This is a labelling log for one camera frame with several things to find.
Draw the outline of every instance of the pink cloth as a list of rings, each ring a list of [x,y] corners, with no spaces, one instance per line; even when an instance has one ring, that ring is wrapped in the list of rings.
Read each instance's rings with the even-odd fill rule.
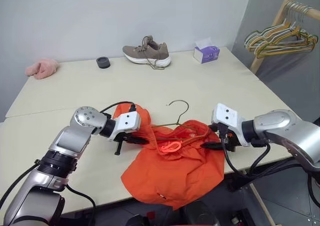
[[[25,69],[26,76],[34,76],[36,79],[43,79],[56,72],[58,62],[50,58],[42,58],[32,66]]]

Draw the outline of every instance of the gray sneaker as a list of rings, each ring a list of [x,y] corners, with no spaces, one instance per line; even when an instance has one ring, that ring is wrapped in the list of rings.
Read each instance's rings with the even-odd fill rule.
[[[166,43],[158,44],[152,36],[144,37],[141,46],[124,46],[122,50],[130,61],[138,64],[150,64],[153,69],[164,69],[171,62]]]

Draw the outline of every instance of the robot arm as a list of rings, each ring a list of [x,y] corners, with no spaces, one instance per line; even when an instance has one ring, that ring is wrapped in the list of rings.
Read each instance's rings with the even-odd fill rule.
[[[60,131],[39,166],[19,189],[5,213],[4,226],[54,225],[65,204],[64,198],[54,191],[64,190],[68,175],[75,171],[91,135],[100,134],[114,141],[120,133],[137,131],[140,123],[136,111],[112,120],[110,115],[95,108],[78,108],[70,125]]]
[[[233,131],[242,146],[274,142],[287,148],[307,171],[320,172],[320,127],[299,119],[290,110],[274,110],[246,121],[237,111],[218,103],[212,123],[223,123]]]

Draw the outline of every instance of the tissue box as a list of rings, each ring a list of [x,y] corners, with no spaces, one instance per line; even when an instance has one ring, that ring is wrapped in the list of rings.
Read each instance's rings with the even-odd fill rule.
[[[206,63],[218,59],[219,52],[220,49],[215,46],[209,46],[202,49],[195,47],[193,57],[200,63]]]

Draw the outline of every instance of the clothing rack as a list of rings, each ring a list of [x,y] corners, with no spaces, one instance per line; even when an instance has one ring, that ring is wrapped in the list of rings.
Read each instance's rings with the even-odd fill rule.
[[[276,26],[280,23],[282,23],[282,21],[285,19],[286,17],[286,5],[289,3],[289,2],[294,2],[295,0],[284,0],[281,7],[280,7],[280,10],[278,11],[278,14],[276,15],[274,21],[273,21],[273,24],[272,26]],[[296,8],[291,8],[291,10],[294,10],[298,13],[301,13],[300,11],[298,11]],[[313,18],[313,19],[316,19],[318,21],[320,21],[320,11],[316,10],[316,9],[310,9],[308,10],[305,15],[307,15],[308,17],[310,18]],[[255,57],[255,59],[253,60],[251,66],[250,66],[250,70],[256,74],[259,67],[261,66],[262,62],[264,61],[264,58],[257,58]]]

